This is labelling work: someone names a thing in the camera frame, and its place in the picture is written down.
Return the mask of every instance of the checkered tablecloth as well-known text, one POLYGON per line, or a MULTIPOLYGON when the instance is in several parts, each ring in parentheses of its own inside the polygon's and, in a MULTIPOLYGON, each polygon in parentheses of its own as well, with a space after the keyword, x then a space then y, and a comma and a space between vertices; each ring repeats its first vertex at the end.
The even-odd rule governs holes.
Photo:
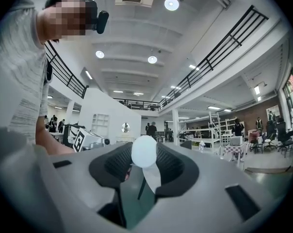
POLYGON ((239 146, 225 146, 225 153, 243 153, 245 152, 246 142, 242 143, 239 146))

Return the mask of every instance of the white cabinet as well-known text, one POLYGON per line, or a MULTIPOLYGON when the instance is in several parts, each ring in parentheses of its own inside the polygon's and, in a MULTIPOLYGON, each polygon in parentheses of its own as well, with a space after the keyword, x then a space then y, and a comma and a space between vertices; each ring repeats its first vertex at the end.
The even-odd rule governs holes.
POLYGON ((108 137, 110 116, 104 114, 94 114, 91 132, 102 137, 108 137))

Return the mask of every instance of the black railing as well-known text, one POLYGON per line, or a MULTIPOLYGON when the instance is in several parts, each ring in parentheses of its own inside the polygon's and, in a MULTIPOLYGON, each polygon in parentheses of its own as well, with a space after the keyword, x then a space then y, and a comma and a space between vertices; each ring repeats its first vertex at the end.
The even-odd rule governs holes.
POLYGON ((160 103, 132 99, 115 99, 132 110, 158 111, 160 103))
POLYGON ((75 75, 67 67, 67 65, 61 59, 61 57, 49 41, 47 44, 45 44, 45 47, 47 49, 46 55, 48 58, 48 62, 53 67, 53 74, 73 92, 75 92, 81 98, 84 98, 87 87, 85 87, 80 82, 80 80, 75 77, 75 75))
POLYGON ((234 50, 242 46, 242 43, 265 21, 268 17, 258 12, 253 5, 239 19, 235 26, 227 33, 218 45, 193 69, 176 88, 172 88, 166 98, 160 101, 163 108, 183 92, 191 88, 207 73, 228 57, 234 50))

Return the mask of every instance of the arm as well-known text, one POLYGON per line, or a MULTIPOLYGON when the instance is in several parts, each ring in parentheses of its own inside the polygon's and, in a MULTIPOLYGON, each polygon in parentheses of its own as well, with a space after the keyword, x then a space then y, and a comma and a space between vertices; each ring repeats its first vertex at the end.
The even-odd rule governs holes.
POLYGON ((52 135, 45 130, 44 117, 40 116, 36 122, 35 142, 46 148, 49 155, 73 153, 73 149, 57 142, 52 135))

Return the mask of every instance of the black rubber pad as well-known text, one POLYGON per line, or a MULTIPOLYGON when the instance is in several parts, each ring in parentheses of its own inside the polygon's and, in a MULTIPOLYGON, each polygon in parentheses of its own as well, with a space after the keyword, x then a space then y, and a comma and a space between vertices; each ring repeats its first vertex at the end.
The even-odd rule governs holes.
POLYGON ((225 190, 228 193, 230 199, 235 204, 236 209, 238 210, 244 221, 248 220, 260 211, 258 205, 238 184, 226 187, 225 190))

